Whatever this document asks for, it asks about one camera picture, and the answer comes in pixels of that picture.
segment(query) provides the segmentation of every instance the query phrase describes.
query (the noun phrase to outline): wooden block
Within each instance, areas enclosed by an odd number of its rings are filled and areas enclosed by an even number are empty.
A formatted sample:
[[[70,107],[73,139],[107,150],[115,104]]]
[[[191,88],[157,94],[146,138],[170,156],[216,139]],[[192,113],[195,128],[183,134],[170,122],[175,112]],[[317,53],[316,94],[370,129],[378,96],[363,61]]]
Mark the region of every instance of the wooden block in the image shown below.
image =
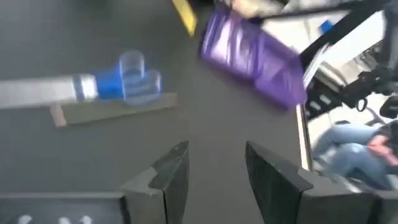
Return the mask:
[[[50,112],[57,127],[80,124],[89,121],[115,118],[118,116],[143,113],[177,105],[176,93],[164,93],[148,105],[132,107],[123,100],[104,100],[67,105],[52,105]]]
[[[191,5],[187,0],[172,0],[178,14],[188,31],[189,36],[193,36],[197,26],[197,17],[193,13]]]

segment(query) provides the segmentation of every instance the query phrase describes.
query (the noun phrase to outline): person's hand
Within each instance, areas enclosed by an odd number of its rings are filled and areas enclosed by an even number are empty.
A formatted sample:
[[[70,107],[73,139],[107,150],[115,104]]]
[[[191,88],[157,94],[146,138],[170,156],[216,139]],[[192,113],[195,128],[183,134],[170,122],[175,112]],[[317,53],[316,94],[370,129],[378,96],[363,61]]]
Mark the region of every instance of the person's hand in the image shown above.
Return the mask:
[[[378,134],[377,136],[374,136],[368,143],[368,146],[380,146],[386,143],[388,138],[386,136],[383,136],[381,134]]]
[[[378,146],[374,146],[374,145],[370,145],[368,146],[368,148],[370,150],[372,150],[372,152],[376,153],[377,155],[380,156],[387,156],[391,154],[391,149],[389,147],[383,146],[383,145],[378,145]]]
[[[398,167],[398,158],[396,158],[396,156],[394,156],[393,154],[389,154],[389,155],[386,155],[386,159],[387,159],[387,161],[389,161],[389,163],[392,166]]]

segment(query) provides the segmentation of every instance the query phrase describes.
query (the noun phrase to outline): black panel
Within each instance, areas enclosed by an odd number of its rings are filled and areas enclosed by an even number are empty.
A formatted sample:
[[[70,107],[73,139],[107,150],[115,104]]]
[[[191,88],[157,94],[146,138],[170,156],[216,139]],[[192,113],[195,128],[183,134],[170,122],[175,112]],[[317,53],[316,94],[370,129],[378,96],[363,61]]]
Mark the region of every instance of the black panel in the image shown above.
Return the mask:
[[[176,145],[152,167],[158,175],[149,187],[164,193],[168,224],[182,224],[189,186],[188,141]]]
[[[122,194],[0,195],[1,224],[125,223]]]
[[[373,192],[354,193],[338,179],[297,167],[253,142],[246,145],[246,164],[266,224],[373,224],[372,214],[373,220],[391,219],[397,206],[388,200],[377,207]]]
[[[374,206],[369,224],[396,224],[398,223],[398,192],[378,191],[379,201]]]
[[[299,168],[253,142],[246,144],[246,165],[264,223],[295,223],[301,193],[313,187]]]

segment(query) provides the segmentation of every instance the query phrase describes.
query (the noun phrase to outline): purple plastic pouch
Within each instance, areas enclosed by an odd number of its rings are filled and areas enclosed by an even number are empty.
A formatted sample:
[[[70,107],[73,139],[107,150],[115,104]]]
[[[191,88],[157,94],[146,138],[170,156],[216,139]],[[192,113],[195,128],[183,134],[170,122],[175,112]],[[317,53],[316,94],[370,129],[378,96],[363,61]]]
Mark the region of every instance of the purple plastic pouch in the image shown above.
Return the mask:
[[[217,7],[207,25],[201,56],[245,80],[284,108],[307,100],[299,55],[237,12]]]

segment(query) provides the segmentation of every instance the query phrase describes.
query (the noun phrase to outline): gray table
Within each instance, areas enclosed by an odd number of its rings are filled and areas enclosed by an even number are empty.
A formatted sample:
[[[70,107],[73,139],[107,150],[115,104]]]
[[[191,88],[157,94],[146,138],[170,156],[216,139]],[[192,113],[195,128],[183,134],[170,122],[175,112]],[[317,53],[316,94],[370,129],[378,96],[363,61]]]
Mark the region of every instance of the gray table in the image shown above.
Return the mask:
[[[197,57],[210,10],[196,8],[201,24],[191,39],[170,1],[1,1],[0,78],[88,72],[139,49],[179,105],[64,129],[48,108],[2,110],[0,191],[117,190],[188,139],[185,223],[262,223],[244,145],[256,141],[299,164],[297,117]]]

